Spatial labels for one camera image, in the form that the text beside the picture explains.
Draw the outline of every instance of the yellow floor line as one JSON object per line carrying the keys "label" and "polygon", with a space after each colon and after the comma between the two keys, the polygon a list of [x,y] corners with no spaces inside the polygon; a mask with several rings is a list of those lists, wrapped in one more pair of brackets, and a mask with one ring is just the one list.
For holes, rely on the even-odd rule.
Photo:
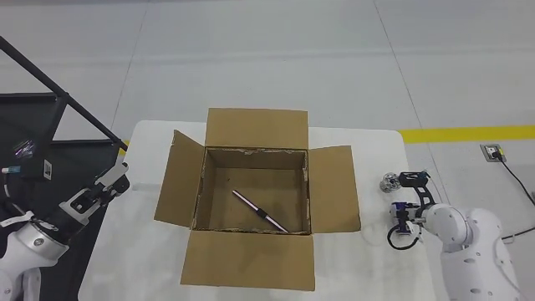
{"label": "yellow floor line", "polygon": [[483,140],[535,140],[535,125],[460,127],[398,130],[406,144],[451,143]]}

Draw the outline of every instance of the box flap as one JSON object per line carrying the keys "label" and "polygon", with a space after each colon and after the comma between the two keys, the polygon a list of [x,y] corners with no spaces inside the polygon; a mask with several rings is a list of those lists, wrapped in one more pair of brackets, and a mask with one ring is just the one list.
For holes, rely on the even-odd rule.
{"label": "box flap", "polygon": [[192,231],[181,283],[313,291],[312,235]]}
{"label": "box flap", "polygon": [[308,149],[308,115],[301,110],[208,110],[206,146]]}
{"label": "box flap", "polygon": [[175,130],[154,219],[189,227],[201,179],[204,146]]}
{"label": "box flap", "polygon": [[351,146],[308,151],[312,232],[360,230]]}

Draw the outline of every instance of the open cardboard box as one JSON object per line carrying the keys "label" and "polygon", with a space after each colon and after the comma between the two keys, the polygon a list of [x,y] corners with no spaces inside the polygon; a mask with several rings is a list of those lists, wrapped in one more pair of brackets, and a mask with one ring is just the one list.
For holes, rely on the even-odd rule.
{"label": "open cardboard box", "polygon": [[191,228],[183,284],[312,291],[312,234],[360,230],[351,147],[309,150],[304,111],[210,109],[205,146],[175,131],[155,219]]}

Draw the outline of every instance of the silver pen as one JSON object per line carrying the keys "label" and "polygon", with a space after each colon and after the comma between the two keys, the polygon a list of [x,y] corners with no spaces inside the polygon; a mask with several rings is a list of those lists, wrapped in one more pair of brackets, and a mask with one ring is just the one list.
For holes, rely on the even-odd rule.
{"label": "silver pen", "polygon": [[288,232],[288,230],[284,229],[283,226],[281,226],[277,221],[273,220],[272,217],[270,217],[262,208],[258,208],[254,205],[254,203],[250,202],[246,197],[241,195],[238,191],[232,190],[232,193],[242,199],[243,202],[245,202],[248,206],[250,206],[258,216],[261,218],[268,220],[271,224],[273,224],[278,230],[281,232]]}

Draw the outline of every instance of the electrical outlet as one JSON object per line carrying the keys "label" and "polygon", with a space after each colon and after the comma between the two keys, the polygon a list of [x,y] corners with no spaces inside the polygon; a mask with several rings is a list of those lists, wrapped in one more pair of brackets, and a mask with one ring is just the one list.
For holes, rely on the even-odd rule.
{"label": "electrical outlet", "polygon": [[503,150],[500,147],[499,144],[488,144],[488,145],[479,145],[481,147],[481,151],[483,151],[483,155],[485,156],[485,159],[489,162],[499,162],[499,160],[496,157],[492,157],[493,152],[498,152],[502,155],[503,161],[507,161],[505,158],[505,155],[503,154]]}

